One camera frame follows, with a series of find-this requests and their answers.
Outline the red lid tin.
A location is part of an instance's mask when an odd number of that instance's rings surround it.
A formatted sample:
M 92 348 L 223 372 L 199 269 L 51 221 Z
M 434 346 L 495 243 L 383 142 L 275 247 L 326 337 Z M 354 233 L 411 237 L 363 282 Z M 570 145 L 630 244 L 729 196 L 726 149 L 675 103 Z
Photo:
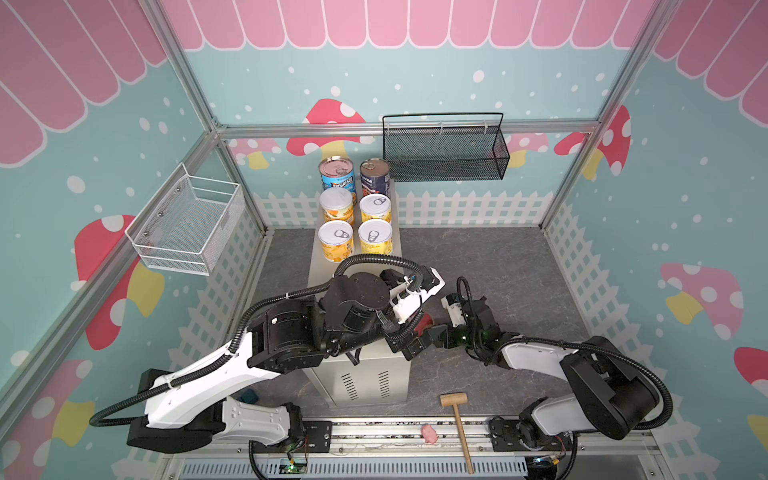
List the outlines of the red lid tin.
M 427 329 L 431 328 L 434 324 L 435 322 L 433 318 L 429 314 L 425 313 L 422 316 L 419 323 L 417 324 L 417 326 L 415 327 L 414 331 L 416 332 L 418 337 L 421 337 L 424 334 L 424 332 Z

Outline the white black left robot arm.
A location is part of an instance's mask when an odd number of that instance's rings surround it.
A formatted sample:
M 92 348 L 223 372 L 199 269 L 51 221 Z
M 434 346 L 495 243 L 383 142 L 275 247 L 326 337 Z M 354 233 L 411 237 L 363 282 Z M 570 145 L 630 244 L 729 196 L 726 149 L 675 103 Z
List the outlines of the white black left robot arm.
M 94 413 L 89 424 L 125 426 L 128 445 L 160 453 L 226 439 L 289 451 L 305 439 L 299 406 L 246 404 L 235 393 L 380 339 L 402 349 L 444 285 L 435 269 L 412 260 L 352 255 L 326 282 L 248 307 L 232 338 L 188 367 L 145 371 L 136 395 Z

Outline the dark chopped tomatoes can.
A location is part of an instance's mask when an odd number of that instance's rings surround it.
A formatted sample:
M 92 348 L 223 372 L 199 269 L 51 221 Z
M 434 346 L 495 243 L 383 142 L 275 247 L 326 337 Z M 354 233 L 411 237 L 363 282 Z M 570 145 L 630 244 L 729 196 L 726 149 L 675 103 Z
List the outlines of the dark chopped tomatoes can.
M 360 181 L 363 196 L 372 194 L 391 197 L 390 166 L 380 158 L 371 158 L 360 165 Z

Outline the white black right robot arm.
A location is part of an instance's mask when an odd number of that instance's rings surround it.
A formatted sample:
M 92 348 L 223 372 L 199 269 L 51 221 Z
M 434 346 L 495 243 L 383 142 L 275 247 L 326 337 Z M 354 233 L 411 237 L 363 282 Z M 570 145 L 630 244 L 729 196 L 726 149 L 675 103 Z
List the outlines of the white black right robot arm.
M 472 296 L 465 278 L 456 288 L 442 301 L 450 322 L 424 329 L 422 339 L 436 348 L 462 348 L 485 366 L 543 374 L 570 388 L 564 396 L 534 401 L 519 414 L 516 430 L 527 448 L 537 449 L 562 433 L 597 432 L 622 440 L 671 419 L 674 402 L 659 375 L 607 338 L 569 342 L 505 332 L 485 298 Z

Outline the green yellow white lid can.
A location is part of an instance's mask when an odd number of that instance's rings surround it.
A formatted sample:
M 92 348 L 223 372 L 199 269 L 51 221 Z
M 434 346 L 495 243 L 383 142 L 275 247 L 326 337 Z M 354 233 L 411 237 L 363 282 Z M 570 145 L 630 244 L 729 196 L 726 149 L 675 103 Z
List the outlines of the green yellow white lid can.
M 331 187 L 324 190 L 319 203 L 326 222 L 345 221 L 354 224 L 354 197 L 346 188 Z

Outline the yellow can silver lid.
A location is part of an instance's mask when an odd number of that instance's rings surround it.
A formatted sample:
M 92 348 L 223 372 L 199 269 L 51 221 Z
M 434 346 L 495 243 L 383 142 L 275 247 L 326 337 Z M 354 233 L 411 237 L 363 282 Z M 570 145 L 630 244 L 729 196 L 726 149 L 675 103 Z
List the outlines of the yellow can silver lid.
M 341 263 L 353 255 L 354 229 L 348 222 L 327 221 L 319 227 L 317 235 L 326 260 Z

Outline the white lid small can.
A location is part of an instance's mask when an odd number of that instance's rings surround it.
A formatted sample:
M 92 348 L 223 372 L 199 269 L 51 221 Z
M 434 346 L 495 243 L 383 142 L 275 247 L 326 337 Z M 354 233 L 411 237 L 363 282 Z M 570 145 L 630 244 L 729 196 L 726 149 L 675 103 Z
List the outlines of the white lid small can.
M 360 202 L 360 213 L 363 222 L 369 220 L 383 220 L 391 222 L 392 206 L 388 196 L 383 194 L 369 194 L 364 196 Z

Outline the blue chicken noodle soup can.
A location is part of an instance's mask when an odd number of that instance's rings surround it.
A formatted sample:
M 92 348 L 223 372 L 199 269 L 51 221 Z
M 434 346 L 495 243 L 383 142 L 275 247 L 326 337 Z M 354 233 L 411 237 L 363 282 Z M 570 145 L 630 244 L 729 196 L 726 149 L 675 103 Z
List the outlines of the blue chicken noodle soup can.
M 357 191 L 355 186 L 355 171 L 353 162 L 342 156 L 330 156 L 322 159 L 318 166 L 324 190 L 330 188 L 343 188 L 348 190 L 357 203 Z

